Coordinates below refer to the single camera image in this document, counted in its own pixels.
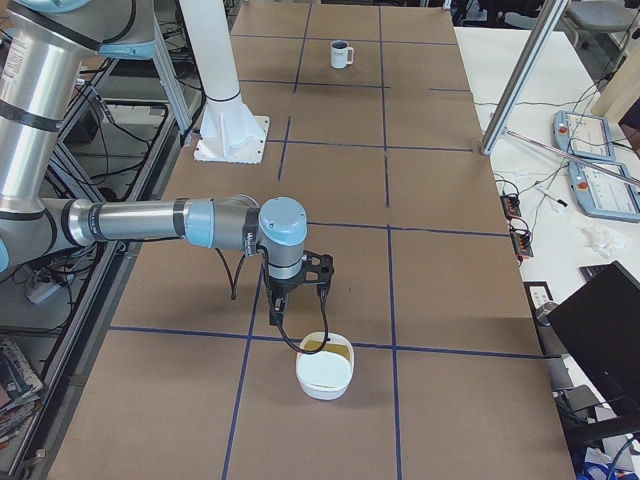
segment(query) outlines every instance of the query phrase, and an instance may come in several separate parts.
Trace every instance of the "white mug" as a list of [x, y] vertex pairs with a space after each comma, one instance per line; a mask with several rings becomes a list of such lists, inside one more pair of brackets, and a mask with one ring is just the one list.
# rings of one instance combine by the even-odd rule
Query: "white mug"
[[333, 68], [344, 68], [353, 63], [353, 47], [345, 40], [334, 40], [331, 42], [331, 66]]

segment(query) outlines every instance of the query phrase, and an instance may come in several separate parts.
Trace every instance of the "white pillar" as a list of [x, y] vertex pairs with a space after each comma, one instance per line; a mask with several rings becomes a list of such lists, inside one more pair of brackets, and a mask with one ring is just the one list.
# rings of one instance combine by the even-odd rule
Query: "white pillar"
[[207, 105], [196, 160], [260, 163], [268, 117], [242, 102], [222, 0], [180, 0]]

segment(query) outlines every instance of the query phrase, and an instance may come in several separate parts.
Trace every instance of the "black monitor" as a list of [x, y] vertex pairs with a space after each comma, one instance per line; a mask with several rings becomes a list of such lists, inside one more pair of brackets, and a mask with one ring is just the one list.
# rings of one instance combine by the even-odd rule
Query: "black monitor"
[[640, 431], [640, 282], [613, 262], [548, 318], [567, 351], [625, 420], [612, 433]]

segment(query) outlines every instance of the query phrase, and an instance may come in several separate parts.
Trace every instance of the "metal frame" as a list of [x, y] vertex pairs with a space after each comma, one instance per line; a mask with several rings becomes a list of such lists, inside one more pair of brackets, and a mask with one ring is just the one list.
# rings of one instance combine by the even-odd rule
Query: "metal frame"
[[504, 133], [505, 125], [511, 116], [518, 97], [522, 93], [524, 85], [531, 74], [536, 61], [542, 54], [547, 40], [553, 33], [553, 29], [562, 16], [569, 0], [547, 0], [542, 6], [536, 26], [531, 31], [529, 39], [520, 54], [518, 63], [509, 78], [507, 87], [500, 98], [498, 107], [489, 122], [487, 131], [482, 138], [480, 151], [484, 155], [491, 155], [496, 142]]
[[167, 45], [164, 42], [158, 19], [155, 16], [153, 17], [153, 28], [156, 36], [156, 51], [153, 55], [153, 63], [160, 76], [160, 82], [167, 93], [171, 109], [180, 128], [180, 133], [184, 135], [189, 130], [189, 125], [191, 125], [189, 108], [182, 94], [180, 83], [177, 80], [178, 77], [173, 68]]

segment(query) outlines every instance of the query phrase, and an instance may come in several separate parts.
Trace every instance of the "blue tape line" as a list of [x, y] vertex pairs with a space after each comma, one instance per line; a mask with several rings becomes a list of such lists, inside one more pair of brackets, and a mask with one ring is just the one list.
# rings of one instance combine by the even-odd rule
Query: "blue tape line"
[[[232, 37], [254, 37], [254, 38], [281, 38], [284, 40], [324, 40], [330, 42], [335, 40], [335, 38], [325, 38], [325, 37], [298, 37], [298, 36], [287, 36], [287, 35], [252, 35], [247, 33], [232, 33]], [[365, 40], [362, 38], [341, 38], [341, 40], [346, 40], [347, 42], [368, 42], [368, 43], [380, 43], [380, 40]], [[444, 47], [455, 47], [457, 43], [450, 42], [420, 42], [413, 40], [382, 40], [382, 43], [398, 43], [398, 44], [411, 44], [411, 45], [433, 45], [433, 46], [444, 46]]]
[[293, 93], [298, 91], [298, 82], [300, 81], [300, 70], [302, 68], [302, 57], [304, 55], [304, 47], [307, 43], [307, 31], [309, 30], [309, 20], [311, 19], [311, 9], [313, 4], [309, 4], [309, 11], [307, 12], [307, 23], [304, 26], [304, 37], [302, 37], [302, 48], [300, 49], [300, 59], [298, 60], [298, 71], [296, 72], [296, 83], [293, 86]]
[[312, 87], [353, 87], [353, 88], [391, 88], [382, 87], [381, 85], [361, 85], [357, 83], [322, 83], [322, 82], [287, 82], [285, 80], [257, 80], [257, 79], [242, 79], [240, 82], [245, 83], [273, 83], [275, 85], [309, 85]]
[[[324, 37], [309, 37], [307, 40], [322, 40], [322, 41], [333, 41], [335, 38], [324, 38]], [[343, 38], [340, 37], [340, 40], [344, 40], [345, 42], [363, 42], [363, 43], [378, 43], [380, 40], [362, 40], [359, 38]]]
[[400, 389], [398, 381], [398, 352], [396, 334], [396, 305], [393, 283], [393, 246], [391, 243], [391, 228], [387, 225], [387, 255], [389, 257], [389, 309], [391, 314], [391, 347], [393, 360], [393, 406], [395, 411], [396, 432], [396, 478], [402, 480], [402, 436], [400, 430]]
[[240, 333], [221, 333], [221, 332], [203, 332], [201, 330], [178, 330], [173, 328], [150, 328], [150, 327], [126, 327], [119, 325], [111, 325], [109, 330], [119, 332], [139, 332], [139, 333], [162, 333], [170, 335], [187, 335], [192, 337], [217, 337], [217, 338], [235, 338], [246, 340], [247, 336]]
[[287, 145], [289, 142], [289, 130], [291, 129], [291, 115], [287, 119], [287, 130], [284, 134], [284, 145], [282, 146], [282, 154], [280, 155], [280, 168], [278, 169], [278, 181], [282, 179], [282, 169], [284, 168], [284, 157], [287, 154]]
[[544, 355], [529, 353], [484, 352], [481, 350], [460, 350], [455, 348], [411, 347], [400, 345], [395, 348], [399, 352], [444, 353], [449, 355], [467, 355], [474, 357], [516, 358], [520, 360], [546, 360]]
[[[267, 140], [271, 143], [282, 143], [284, 140]], [[298, 145], [323, 145], [328, 147], [351, 147], [351, 148], [377, 148], [382, 150], [425, 150], [425, 151], [440, 151], [440, 152], [473, 152], [471, 148], [449, 148], [449, 147], [401, 147], [398, 145], [369, 145], [365, 143], [334, 143], [334, 142], [316, 142], [312, 140], [288, 140], [288, 143]]]
[[473, 152], [472, 148], [455, 148], [455, 147], [403, 147], [400, 145], [387, 145], [389, 150], [437, 150], [442, 152]]
[[429, 90], [433, 92], [471, 92], [468, 88], [429, 88]]
[[384, 48], [382, 44], [382, 7], [378, 6], [378, 28], [380, 34], [380, 90], [382, 96], [382, 143], [385, 151], [387, 150], [387, 110], [384, 98]]
[[[220, 332], [202, 332], [197, 330], [174, 330], [169, 328], [146, 328], [146, 327], [121, 327], [112, 325], [109, 330], [133, 332], [133, 333], [159, 333], [165, 335], [186, 335], [195, 337], [217, 337], [217, 338], [232, 338], [238, 340], [247, 340], [249, 337], [243, 334], [235, 333], [220, 333]], [[266, 335], [252, 335], [251, 340], [259, 340], [263, 342], [278, 342], [282, 343], [281, 337], [270, 337]], [[292, 339], [294, 342], [299, 342], [302, 339]], [[452, 355], [470, 355], [470, 356], [482, 356], [482, 357], [501, 357], [501, 358], [519, 358], [525, 360], [545, 360], [543, 355], [533, 355], [527, 353], [507, 353], [507, 352], [486, 352], [480, 350], [461, 350], [453, 348], [436, 348], [436, 347], [417, 347], [411, 345], [385, 345], [380, 343], [366, 343], [366, 342], [352, 342], [351, 345], [357, 348], [368, 348], [374, 350], [398, 350], [405, 352], [424, 352], [424, 353], [442, 353]]]
[[244, 387], [244, 379], [247, 373], [247, 364], [249, 363], [249, 349], [251, 348], [251, 340], [253, 335], [253, 326], [256, 321], [256, 312], [258, 311], [258, 299], [260, 298], [260, 287], [262, 286], [262, 275], [258, 275], [256, 286], [256, 294], [253, 299], [253, 308], [251, 310], [251, 323], [249, 323], [249, 332], [247, 334], [247, 343], [244, 347], [244, 356], [242, 358], [242, 368], [240, 369], [240, 380], [238, 381], [238, 389], [236, 391], [236, 403], [233, 407], [233, 416], [231, 417], [231, 427], [229, 428], [229, 439], [227, 440], [227, 451], [224, 456], [224, 467], [222, 468], [222, 480], [226, 480], [229, 474], [229, 463], [231, 462], [231, 451], [233, 450], [233, 440], [236, 434], [236, 425], [238, 422], [238, 413], [240, 411], [240, 399], [242, 398], [242, 390]]
[[438, 234], [447, 234], [447, 235], [473, 235], [480, 237], [499, 237], [499, 238], [509, 238], [508, 233], [492, 233], [492, 232], [471, 232], [464, 230], [443, 230], [437, 228], [423, 228], [423, 227], [395, 227], [393, 225], [389, 227], [384, 227], [382, 225], [367, 225], [367, 224], [357, 224], [357, 223], [339, 223], [339, 222], [314, 222], [308, 221], [308, 225], [316, 225], [319, 227], [341, 227], [341, 228], [369, 228], [374, 230], [387, 230], [387, 228], [392, 231], [400, 231], [400, 232], [427, 232], [427, 233], [438, 233]]
[[403, 232], [429, 232], [429, 233], [445, 233], [449, 235], [473, 235], [478, 237], [500, 237], [510, 238], [508, 233], [492, 233], [492, 232], [472, 232], [465, 230], [443, 230], [439, 228], [420, 228], [420, 227], [391, 227], [392, 230]]
[[391, 206], [391, 186], [389, 183], [389, 157], [384, 156], [384, 194], [385, 194], [385, 206], [389, 208]]
[[299, 145], [326, 145], [329, 147], [384, 148], [384, 145], [367, 145], [364, 143], [314, 142], [312, 140], [289, 140], [289, 143], [297, 143]]
[[231, 37], [248, 37], [248, 38], [281, 38], [287, 40], [304, 40], [303, 37], [287, 36], [287, 35], [254, 35], [249, 33], [231, 33]]
[[411, 44], [411, 45], [433, 45], [435, 47], [457, 47], [457, 43], [449, 42], [420, 42], [412, 40], [384, 40], [383, 43], [399, 43], [399, 44]]

